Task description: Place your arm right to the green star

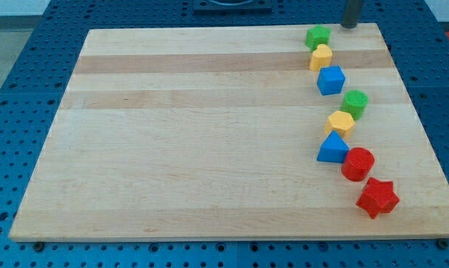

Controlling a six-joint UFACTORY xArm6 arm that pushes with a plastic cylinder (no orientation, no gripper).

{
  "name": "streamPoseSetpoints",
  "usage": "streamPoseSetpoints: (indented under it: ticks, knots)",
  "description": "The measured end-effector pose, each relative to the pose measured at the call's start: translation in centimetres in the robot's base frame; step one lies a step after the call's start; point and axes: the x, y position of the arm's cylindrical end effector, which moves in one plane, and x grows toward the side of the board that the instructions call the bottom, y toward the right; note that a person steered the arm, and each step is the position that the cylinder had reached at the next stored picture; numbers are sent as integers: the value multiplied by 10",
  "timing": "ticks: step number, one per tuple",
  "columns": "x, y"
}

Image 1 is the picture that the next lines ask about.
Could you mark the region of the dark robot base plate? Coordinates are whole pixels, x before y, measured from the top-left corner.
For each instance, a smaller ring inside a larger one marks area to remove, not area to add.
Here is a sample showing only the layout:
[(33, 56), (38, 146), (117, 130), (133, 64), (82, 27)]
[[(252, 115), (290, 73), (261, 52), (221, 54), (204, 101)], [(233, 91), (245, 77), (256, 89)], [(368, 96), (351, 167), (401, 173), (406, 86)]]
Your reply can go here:
[(194, 13), (246, 12), (273, 9), (272, 0), (194, 0)]

